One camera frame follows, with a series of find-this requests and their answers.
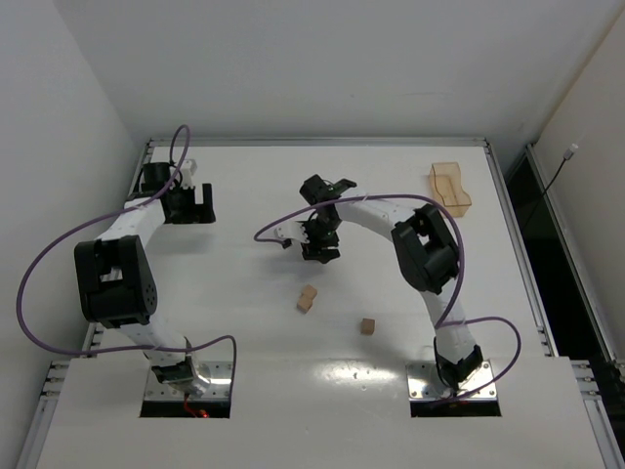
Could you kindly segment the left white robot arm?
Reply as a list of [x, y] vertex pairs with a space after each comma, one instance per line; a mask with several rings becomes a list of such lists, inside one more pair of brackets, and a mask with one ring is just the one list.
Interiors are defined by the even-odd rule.
[[83, 315], [113, 329], [141, 347], [156, 380], [185, 397], [200, 397], [210, 386], [207, 367], [189, 340], [170, 328], [157, 312], [158, 293], [146, 246], [163, 225], [212, 224], [216, 220], [212, 187], [196, 186], [197, 164], [147, 163], [140, 188], [124, 212], [96, 239], [78, 243], [74, 262]]

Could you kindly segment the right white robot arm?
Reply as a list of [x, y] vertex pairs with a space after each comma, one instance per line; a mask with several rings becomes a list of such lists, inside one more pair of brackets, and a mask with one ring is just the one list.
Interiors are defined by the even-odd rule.
[[463, 255], [431, 203], [411, 209], [384, 199], [354, 200], [356, 183], [337, 183], [320, 176], [308, 178], [300, 195], [315, 207], [303, 223], [306, 240], [302, 255], [307, 261], [326, 264], [340, 256], [337, 230], [341, 223], [357, 224], [390, 241], [401, 276], [425, 302], [435, 329], [435, 359], [440, 380], [457, 391], [482, 362], [481, 349], [466, 325], [459, 300]]

